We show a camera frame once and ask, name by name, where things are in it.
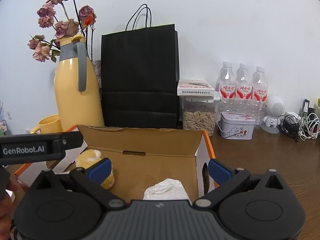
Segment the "red and white label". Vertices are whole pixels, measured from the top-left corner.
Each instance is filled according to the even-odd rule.
[[[257,101],[266,101],[267,99],[267,90],[266,89],[255,89],[253,93],[254,100]]]
[[[236,98],[251,99],[251,96],[252,96],[252,86],[241,85],[237,87]]]
[[[235,98],[236,86],[235,85],[220,85],[220,92],[223,98]]]

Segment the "bottle cap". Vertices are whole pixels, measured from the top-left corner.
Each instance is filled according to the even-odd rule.
[[[240,68],[248,69],[249,66],[247,64],[240,63]]]
[[[263,73],[264,73],[264,67],[259,67],[259,66],[257,66],[257,71],[258,71],[258,72],[263,72]]]
[[[232,67],[232,63],[231,62],[224,61],[222,64],[223,64],[224,67]]]

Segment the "human hand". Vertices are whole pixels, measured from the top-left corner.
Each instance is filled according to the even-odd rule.
[[[17,191],[18,185],[10,179],[7,189]],[[0,201],[0,240],[8,240],[10,237],[11,217],[13,205],[8,193],[5,193],[4,199]]]

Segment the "yellow stuffed toy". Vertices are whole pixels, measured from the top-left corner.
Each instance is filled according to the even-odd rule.
[[[99,150],[86,150],[76,158],[76,167],[87,169],[101,160],[101,152]],[[110,189],[114,182],[115,177],[113,176],[113,169],[111,166],[110,175],[101,183],[100,186],[105,189]]]

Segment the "white tissue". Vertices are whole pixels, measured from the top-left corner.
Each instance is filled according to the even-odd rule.
[[[182,183],[176,179],[165,179],[147,188],[143,200],[177,200],[187,199],[191,203]]]

